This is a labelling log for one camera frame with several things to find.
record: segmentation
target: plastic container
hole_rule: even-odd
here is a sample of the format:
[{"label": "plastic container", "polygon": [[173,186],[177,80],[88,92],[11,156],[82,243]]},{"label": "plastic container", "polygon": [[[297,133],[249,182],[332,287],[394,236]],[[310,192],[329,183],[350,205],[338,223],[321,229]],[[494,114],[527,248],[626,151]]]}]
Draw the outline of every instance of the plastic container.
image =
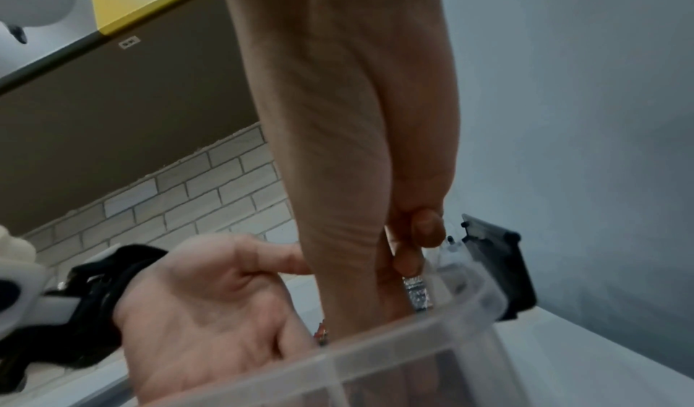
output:
[{"label": "plastic container", "polygon": [[525,407],[497,338],[507,300],[462,244],[428,257],[434,309],[169,407]]}]

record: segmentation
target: palm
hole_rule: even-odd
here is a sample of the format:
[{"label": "palm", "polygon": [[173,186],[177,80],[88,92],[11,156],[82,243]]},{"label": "palm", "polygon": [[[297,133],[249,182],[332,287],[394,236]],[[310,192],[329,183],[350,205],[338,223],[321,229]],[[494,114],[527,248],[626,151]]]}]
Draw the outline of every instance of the palm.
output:
[{"label": "palm", "polygon": [[[133,282],[116,321],[141,402],[228,380],[314,346],[283,281],[257,268],[263,244],[234,236],[194,239]],[[268,261],[278,271],[307,273],[295,262],[296,247],[270,249],[279,253]]]}]

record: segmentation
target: brick wall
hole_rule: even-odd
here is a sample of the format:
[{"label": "brick wall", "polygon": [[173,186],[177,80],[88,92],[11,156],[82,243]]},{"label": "brick wall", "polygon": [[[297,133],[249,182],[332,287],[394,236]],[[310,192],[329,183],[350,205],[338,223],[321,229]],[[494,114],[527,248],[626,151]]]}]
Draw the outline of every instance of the brick wall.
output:
[{"label": "brick wall", "polygon": [[[279,173],[258,126],[75,210],[25,238],[36,247],[38,262],[51,269],[49,285],[54,286],[72,267],[112,244],[143,243],[172,249],[196,234],[228,231],[256,234],[278,243],[297,240]],[[121,359],[122,354],[117,353],[100,366]],[[0,404],[21,405],[91,371],[32,366],[27,389],[0,397]]]}]

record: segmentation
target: hand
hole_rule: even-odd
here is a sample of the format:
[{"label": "hand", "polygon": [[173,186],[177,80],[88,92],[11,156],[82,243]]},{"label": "hand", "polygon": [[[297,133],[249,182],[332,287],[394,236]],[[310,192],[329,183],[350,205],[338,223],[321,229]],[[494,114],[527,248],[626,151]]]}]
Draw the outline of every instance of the hand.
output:
[{"label": "hand", "polygon": [[143,270],[113,316],[140,402],[317,347],[276,272],[310,273],[298,244],[223,234],[190,239]]},{"label": "hand", "polygon": [[227,0],[331,337],[382,324],[375,264],[445,237],[459,116],[440,0]]}]

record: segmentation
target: small white sticker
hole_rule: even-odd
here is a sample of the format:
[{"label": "small white sticker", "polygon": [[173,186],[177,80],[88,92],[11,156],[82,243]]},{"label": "small white sticker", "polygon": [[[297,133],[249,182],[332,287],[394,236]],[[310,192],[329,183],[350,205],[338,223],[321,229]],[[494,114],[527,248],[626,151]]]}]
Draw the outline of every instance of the small white sticker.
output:
[{"label": "small white sticker", "polygon": [[140,39],[133,35],[132,37],[126,38],[125,40],[121,41],[118,43],[118,46],[121,46],[121,49],[125,50],[128,48],[131,48],[132,46],[135,46],[140,42]]}]

